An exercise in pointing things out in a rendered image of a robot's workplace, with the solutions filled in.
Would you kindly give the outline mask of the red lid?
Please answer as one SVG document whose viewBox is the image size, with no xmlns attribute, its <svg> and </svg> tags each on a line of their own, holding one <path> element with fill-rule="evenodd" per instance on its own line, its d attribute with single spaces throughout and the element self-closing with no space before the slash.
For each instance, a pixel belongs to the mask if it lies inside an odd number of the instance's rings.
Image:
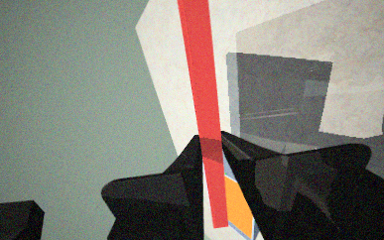
<svg viewBox="0 0 384 240">
<path fill-rule="evenodd" d="M 177 0 L 213 228 L 228 227 L 210 12 L 207 0 Z"/>
</svg>

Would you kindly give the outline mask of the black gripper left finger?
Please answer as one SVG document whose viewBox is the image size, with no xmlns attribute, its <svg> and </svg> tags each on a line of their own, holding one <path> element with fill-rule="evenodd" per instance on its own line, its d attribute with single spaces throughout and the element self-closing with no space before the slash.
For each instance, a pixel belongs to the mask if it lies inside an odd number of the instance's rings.
<svg viewBox="0 0 384 240">
<path fill-rule="evenodd" d="M 101 191 L 117 214 L 165 207 L 181 209 L 192 240 L 204 240 L 203 166 L 199 135 L 194 135 L 176 160 L 162 173 L 118 179 Z"/>
</svg>

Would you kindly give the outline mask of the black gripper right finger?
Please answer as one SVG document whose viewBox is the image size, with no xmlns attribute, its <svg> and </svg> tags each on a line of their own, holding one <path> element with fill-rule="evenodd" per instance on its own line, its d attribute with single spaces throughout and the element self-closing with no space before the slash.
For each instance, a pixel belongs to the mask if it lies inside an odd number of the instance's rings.
<svg viewBox="0 0 384 240">
<path fill-rule="evenodd" d="M 296 178 L 357 166 L 365 169 L 372 155 L 371 149 L 364 144 L 282 154 L 225 131 L 221 131 L 221 143 L 264 240 L 283 239 Z"/>
</svg>

